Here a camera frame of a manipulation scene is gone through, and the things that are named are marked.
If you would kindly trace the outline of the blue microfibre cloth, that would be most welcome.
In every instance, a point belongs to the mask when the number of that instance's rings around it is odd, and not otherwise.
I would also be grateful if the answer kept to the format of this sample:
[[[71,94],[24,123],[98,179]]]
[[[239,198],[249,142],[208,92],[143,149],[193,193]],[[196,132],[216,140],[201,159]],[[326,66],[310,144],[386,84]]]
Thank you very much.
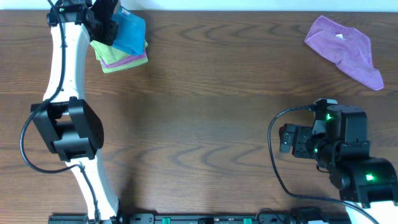
[[[112,47],[129,55],[144,53],[146,22],[124,7],[120,7],[111,20],[117,23],[118,33]]]

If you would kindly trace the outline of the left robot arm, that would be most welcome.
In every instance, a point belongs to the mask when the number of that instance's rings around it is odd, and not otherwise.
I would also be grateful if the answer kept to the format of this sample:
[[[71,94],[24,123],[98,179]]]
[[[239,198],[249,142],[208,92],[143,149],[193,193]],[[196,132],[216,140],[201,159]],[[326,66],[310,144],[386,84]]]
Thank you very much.
[[[47,24],[53,53],[50,80],[43,102],[33,104],[22,128],[20,149],[26,164],[41,173],[72,171],[88,208],[83,223],[124,223],[118,196],[112,190],[102,161],[103,125],[85,100],[85,59],[90,42],[112,45],[118,25],[111,16],[120,8],[112,1],[50,3]],[[27,158],[24,136],[34,123],[45,145],[66,166],[41,169]]]

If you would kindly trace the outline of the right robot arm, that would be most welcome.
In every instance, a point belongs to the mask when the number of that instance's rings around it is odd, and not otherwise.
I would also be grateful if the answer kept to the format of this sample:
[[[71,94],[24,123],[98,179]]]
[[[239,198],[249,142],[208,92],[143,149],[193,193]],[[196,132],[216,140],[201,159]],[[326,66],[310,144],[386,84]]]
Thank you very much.
[[[317,169],[329,175],[340,197],[317,200],[344,205],[353,215],[359,213],[373,223],[388,221],[387,215],[377,216],[370,211],[385,207],[390,212],[397,207],[397,174],[387,159],[370,155],[366,112],[326,99],[304,108],[314,113],[313,125],[281,126],[280,151],[313,159]]]

